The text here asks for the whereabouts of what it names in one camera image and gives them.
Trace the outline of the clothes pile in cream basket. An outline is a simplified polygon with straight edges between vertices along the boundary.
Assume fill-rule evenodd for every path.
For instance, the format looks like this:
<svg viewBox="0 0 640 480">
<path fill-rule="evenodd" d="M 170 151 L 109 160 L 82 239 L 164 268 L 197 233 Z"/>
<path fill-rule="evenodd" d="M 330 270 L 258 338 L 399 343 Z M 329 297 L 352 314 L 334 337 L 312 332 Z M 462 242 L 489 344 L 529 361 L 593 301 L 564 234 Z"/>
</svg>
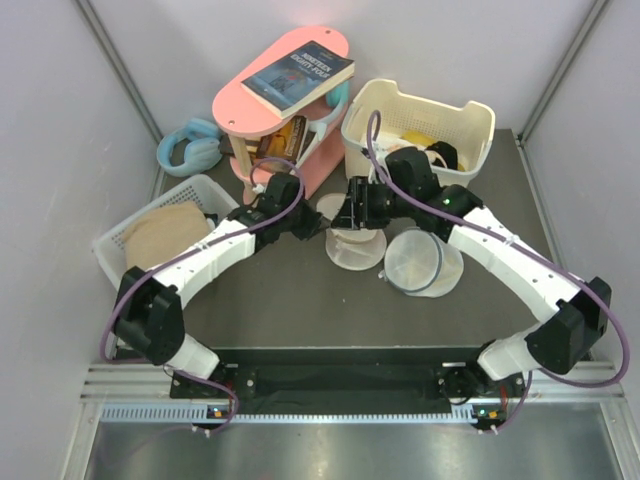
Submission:
<svg viewBox="0 0 640 480">
<path fill-rule="evenodd" d="M 415 147 L 426 153 L 432 166 L 460 172 L 466 171 L 455 147 L 417 130 L 408 130 L 402 135 L 380 133 L 373 143 L 379 152 L 385 154 L 405 147 Z"/>
</svg>

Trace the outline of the dark blue paperback book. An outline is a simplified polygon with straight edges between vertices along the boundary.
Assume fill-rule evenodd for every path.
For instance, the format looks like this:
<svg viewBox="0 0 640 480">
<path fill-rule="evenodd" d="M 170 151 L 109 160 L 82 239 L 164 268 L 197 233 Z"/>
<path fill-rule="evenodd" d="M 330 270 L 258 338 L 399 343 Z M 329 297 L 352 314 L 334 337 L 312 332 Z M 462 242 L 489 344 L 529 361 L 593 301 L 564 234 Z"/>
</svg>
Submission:
<svg viewBox="0 0 640 480">
<path fill-rule="evenodd" d="M 309 41 L 241 81 L 241 86 L 281 119 L 321 96 L 337 108 L 348 96 L 353 60 Z"/>
</svg>

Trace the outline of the beige folded cloth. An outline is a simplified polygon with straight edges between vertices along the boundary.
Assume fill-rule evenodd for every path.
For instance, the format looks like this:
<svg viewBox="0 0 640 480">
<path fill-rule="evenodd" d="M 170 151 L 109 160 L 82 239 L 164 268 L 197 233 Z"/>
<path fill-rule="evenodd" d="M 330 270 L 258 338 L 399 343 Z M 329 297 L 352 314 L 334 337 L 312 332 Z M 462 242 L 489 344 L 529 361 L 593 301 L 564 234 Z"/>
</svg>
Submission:
<svg viewBox="0 0 640 480">
<path fill-rule="evenodd" d="M 126 269 L 149 270 L 168 262 L 211 233 L 194 201 L 166 205 L 142 215 L 125 229 Z"/>
</svg>

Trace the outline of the cream plastic laundry basket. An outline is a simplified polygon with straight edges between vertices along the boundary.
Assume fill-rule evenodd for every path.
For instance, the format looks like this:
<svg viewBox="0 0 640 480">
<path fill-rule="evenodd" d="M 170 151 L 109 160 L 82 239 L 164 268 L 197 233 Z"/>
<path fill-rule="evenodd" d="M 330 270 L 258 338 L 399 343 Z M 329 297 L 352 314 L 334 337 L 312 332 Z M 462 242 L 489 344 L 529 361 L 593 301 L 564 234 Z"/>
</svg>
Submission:
<svg viewBox="0 0 640 480">
<path fill-rule="evenodd" d="M 461 108 L 401 92 L 393 80 L 368 81 L 349 106 L 341 126 L 345 145 L 345 175 L 367 175 L 371 164 L 362 153 L 373 111 L 381 113 L 374 141 L 380 153 L 404 146 L 426 151 L 442 185 L 466 186 L 483 167 L 491 149 L 494 111 L 469 101 Z"/>
</svg>

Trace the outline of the blue headphones on floor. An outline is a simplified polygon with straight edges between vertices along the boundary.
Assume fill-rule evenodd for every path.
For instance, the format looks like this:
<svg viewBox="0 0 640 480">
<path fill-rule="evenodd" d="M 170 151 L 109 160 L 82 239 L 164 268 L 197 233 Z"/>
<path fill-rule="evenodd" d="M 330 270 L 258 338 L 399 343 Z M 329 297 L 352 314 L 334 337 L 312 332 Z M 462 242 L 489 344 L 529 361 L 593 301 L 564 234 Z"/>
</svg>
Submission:
<svg viewBox="0 0 640 480">
<path fill-rule="evenodd" d="M 192 118 L 183 128 L 165 136 L 156 150 L 156 160 L 162 170 L 170 176 L 185 178 L 201 174 L 215 167 L 222 159 L 219 151 L 222 132 L 217 125 L 207 120 Z M 174 148 L 181 142 L 186 146 L 183 162 L 173 165 Z"/>
</svg>

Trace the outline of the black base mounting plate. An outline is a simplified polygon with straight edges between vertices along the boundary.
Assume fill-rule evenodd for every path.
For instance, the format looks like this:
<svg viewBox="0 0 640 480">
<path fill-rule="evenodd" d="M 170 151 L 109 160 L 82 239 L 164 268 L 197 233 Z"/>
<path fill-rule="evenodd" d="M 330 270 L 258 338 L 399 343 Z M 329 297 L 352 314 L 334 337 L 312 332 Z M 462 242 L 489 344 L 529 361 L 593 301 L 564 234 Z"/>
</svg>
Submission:
<svg viewBox="0 0 640 480">
<path fill-rule="evenodd" d="M 221 364 L 212 379 L 240 399 L 254 400 L 279 392 L 415 393 L 436 399 L 519 397 L 523 374 L 493 382 L 473 364 L 476 347 L 274 347 L 221 348 Z"/>
</svg>

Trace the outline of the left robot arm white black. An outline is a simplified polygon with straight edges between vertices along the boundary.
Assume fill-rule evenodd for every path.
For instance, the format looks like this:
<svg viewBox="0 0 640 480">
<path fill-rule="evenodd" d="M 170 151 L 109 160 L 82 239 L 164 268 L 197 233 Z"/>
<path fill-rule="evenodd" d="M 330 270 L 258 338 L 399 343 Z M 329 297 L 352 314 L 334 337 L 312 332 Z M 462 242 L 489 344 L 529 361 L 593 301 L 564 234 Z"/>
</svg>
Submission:
<svg viewBox="0 0 640 480">
<path fill-rule="evenodd" d="M 185 252 L 147 271 L 129 269 L 109 332 L 149 363 L 179 371 L 203 395 L 216 396 L 226 387 L 227 374 L 219 356 L 186 333 L 183 308 L 224 271 L 281 235 L 309 240 L 328 224 L 304 198 L 300 178 L 276 174 L 252 203 L 232 210 Z"/>
</svg>

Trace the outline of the white plastic perforated basket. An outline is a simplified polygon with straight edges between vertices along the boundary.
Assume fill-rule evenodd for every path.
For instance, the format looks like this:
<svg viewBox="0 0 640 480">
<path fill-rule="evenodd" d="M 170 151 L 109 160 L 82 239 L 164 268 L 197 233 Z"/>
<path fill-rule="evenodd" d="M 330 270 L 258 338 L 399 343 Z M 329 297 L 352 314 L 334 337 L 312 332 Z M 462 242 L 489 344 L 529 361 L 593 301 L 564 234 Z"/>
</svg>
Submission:
<svg viewBox="0 0 640 480">
<path fill-rule="evenodd" d="M 150 269 L 204 239 L 238 203 L 209 176 L 192 176 L 94 242 L 99 266 L 118 288 L 133 266 Z"/>
</svg>

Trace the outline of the brown orange book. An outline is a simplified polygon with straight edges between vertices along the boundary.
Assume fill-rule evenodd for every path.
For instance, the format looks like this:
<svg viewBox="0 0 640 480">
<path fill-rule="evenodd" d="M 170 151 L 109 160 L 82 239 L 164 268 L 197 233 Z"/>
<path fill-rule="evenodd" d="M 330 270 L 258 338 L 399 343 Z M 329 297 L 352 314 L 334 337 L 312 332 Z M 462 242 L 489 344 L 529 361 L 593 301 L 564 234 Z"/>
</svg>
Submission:
<svg viewBox="0 0 640 480">
<path fill-rule="evenodd" d="M 279 130 L 262 136 L 250 154 L 253 164 L 268 157 L 277 157 L 297 164 L 309 148 L 315 133 L 311 122 L 302 115 L 294 116 Z"/>
</svg>

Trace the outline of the beige trim mesh laundry bag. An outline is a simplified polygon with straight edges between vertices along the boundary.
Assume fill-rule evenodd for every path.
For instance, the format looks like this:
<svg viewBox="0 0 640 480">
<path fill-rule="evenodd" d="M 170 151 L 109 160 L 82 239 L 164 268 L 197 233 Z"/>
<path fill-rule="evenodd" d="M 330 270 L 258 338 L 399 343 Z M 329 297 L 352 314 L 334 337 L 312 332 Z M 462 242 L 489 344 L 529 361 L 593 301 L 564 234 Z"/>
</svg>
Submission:
<svg viewBox="0 0 640 480">
<path fill-rule="evenodd" d="M 346 270 L 364 271 L 375 267 L 384 258 L 386 248 L 382 230 L 326 230 L 326 254 L 335 265 Z"/>
</svg>

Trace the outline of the grey trim mesh laundry bag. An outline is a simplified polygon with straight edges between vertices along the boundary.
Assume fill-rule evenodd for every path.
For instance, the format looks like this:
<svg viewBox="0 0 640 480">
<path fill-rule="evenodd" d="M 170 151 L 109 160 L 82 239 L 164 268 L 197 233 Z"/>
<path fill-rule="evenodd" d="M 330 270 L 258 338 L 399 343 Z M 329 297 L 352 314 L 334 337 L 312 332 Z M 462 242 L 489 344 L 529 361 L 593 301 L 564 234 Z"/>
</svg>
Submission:
<svg viewBox="0 0 640 480">
<path fill-rule="evenodd" d="M 379 277 L 408 296 L 439 298 L 457 286 L 463 272 L 459 250 L 414 227 L 388 245 Z"/>
</svg>

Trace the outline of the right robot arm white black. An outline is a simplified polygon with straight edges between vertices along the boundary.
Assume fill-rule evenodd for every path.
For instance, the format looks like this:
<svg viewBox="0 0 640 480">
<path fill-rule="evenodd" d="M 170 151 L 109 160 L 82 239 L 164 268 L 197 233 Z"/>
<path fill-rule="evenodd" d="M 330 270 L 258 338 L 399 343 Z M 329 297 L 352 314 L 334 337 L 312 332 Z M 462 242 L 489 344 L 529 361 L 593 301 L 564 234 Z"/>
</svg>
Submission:
<svg viewBox="0 0 640 480">
<path fill-rule="evenodd" d="M 466 372 L 469 388 L 487 396 L 504 378 L 532 370 L 563 381 L 614 323 L 609 284 L 584 281 L 539 255 L 466 187 L 441 186 L 425 151 L 409 146 L 385 158 L 364 152 L 373 172 L 350 179 L 332 228 L 380 230 L 410 219 L 500 280 L 538 322 L 485 344 Z"/>
</svg>

